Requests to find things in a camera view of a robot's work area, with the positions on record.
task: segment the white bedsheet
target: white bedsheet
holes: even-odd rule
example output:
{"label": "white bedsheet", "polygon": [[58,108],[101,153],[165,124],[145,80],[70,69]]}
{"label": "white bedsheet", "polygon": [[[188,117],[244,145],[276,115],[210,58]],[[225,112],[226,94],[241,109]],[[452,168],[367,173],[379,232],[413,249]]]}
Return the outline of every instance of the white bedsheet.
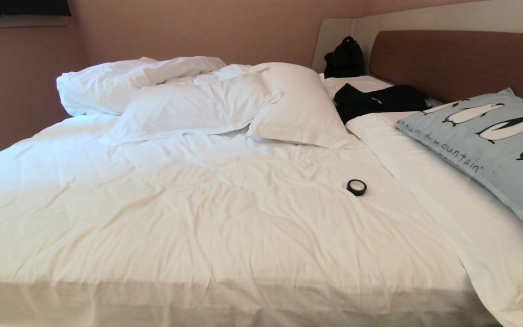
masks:
{"label": "white bedsheet", "polygon": [[0,326],[494,323],[367,147],[241,130],[111,148],[115,120],[70,118],[0,153]]}

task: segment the mattress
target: mattress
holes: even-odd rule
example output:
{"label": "mattress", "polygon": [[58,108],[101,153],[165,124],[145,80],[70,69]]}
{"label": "mattress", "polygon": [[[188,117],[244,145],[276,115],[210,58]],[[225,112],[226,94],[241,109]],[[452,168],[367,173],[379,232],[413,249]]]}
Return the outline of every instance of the mattress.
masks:
{"label": "mattress", "polygon": [[115,120],[0,153],[0,326],[495,324],[369,147],[246,130],[107,147]]}

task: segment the roll of black tape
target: roll of black tape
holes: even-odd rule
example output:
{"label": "roll of black tape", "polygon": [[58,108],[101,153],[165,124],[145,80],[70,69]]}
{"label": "roll of black tape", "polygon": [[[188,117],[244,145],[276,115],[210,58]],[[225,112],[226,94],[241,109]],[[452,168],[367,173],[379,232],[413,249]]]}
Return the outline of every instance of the roll of black tape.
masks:
{"label": "roll of black tape", "polygon": [[362,180],[353,179],[348,182],[346,189],[357,197],[363,195],[367,191],[367,184]]}

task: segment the headboard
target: headboard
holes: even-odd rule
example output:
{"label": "headboard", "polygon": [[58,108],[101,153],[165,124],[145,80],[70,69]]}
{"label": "headboard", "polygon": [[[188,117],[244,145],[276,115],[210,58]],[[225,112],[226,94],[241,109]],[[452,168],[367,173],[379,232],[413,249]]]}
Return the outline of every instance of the headboard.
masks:
{"label": "headboard", "polygon": [[506,87],[523,98],[523,34],[381,31],[370,73],[446,102]]}

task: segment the black backpack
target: black backpack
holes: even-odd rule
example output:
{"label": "black backpack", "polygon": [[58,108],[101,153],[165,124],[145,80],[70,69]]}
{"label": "black backpack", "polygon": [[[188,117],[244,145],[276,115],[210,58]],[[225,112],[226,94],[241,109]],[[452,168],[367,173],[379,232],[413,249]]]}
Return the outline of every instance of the black backpack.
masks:
{"label": "black backpack", "polygon": [[342,43],[324,56],[326,69],[324,78],[356,77],[365,74],[365,59],[359,44],[352,37],[347,37]]}

